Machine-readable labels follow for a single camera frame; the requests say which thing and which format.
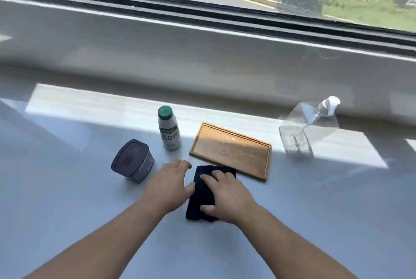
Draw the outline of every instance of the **hand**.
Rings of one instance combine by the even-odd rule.
[[[201,211],[222,221],[236,224],[245,214],[257,206],[248,189],[231,173],[213,171],[214,177],[201,175],[203,181],[214,193],[214,205],[202,205]]]
[[[190,162],[178,159],[164,164],[148,183],[142,200],[163,215],[178,209],[195,191],[194,182],[184,187],[185,173],[191,167]]]

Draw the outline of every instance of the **green bottle cap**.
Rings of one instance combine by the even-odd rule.
[[[170,106],[161,106],[157,110],[157,114],[159,115],[159,118],[162,120],[168,120],[171,119],[174,115],[172,108]]]

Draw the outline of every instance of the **bottle label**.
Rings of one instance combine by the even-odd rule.
[[[159,128],[159,130],[163,144],[167,149],[176,149],[180,146],[180,135],[177,125],[169,129]]]

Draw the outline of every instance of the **bamboo tray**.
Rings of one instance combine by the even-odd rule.
[[[231,166],[242,174],[265,181],[271,151],[271,144],[202,123],[189,155]]]

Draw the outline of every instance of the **left hand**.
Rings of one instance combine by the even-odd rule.
[[[184,187],[185,173],[192,165],[175,159],[166,163],[148,183],[142,200],[156,206],[161,214],[178,209],[195,191],[195,183]]]

